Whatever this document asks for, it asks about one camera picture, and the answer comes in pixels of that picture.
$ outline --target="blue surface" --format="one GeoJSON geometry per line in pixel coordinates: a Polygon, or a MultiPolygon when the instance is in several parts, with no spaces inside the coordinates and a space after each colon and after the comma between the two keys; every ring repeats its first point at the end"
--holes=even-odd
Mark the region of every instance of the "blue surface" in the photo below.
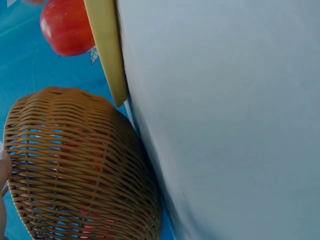
{"type": "MultiPolygon", "coordinates": [[[[112,100],[99,59],[91,64],[89,53],[59,57],[40,31],[40,12],[40,7],[20,1],[10,7],[0,1],[0,126],[18,98],[48,86],[76,87],[112,100]]],[[[123,106],[119,110],[127,115],[123,106]]],[[[8,212],[6,236],[10,240],[31,239],[9,194],[4,201],[8,212]]],[[[166,214],[163,216],[161,239],[173,240],[166,214]]]]}

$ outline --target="hand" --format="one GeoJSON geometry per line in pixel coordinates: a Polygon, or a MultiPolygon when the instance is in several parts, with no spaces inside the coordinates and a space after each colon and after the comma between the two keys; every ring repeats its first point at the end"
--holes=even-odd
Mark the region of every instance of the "hand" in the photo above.
{"type": "MultiPolygon", "coordinates": [[[[11,157],[6,151],[0,152],[0,191],[5,186],[6,181],[12,173],[11,157]]],[[[7,239],[4,237],[7,223],[7,211],[4,199],[0,194],[0,240],[7,239]]]]}

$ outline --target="apple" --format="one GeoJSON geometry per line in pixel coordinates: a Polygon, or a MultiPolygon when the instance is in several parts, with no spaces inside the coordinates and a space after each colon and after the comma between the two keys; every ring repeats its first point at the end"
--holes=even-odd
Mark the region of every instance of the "apple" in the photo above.
{"type": "Polygon", "coordinates": [[[83,0],[48,0],[40,15],[44,38],[60,56],[76,56],[95,46],[83,0]]]}

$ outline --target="yellow board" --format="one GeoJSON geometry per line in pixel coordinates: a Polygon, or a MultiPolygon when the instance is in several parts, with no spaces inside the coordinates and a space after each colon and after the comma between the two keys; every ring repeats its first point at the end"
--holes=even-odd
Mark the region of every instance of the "yellow board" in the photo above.
{"type": "Polygon", "coordinates": [[[114,0],[84,0],[93,38],[117,107],[128,97],[114,0]]]}

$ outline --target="overturned basket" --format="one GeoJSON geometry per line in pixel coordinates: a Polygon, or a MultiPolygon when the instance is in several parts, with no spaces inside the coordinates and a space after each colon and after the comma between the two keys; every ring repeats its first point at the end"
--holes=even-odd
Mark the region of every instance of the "overturned basket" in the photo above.
{"type": "Polygon", "coordinates": [[[33,239],[157,240],[156,182],[130,122],[103,97],[48,87],[4,128],[8,187],[33,239]]]}

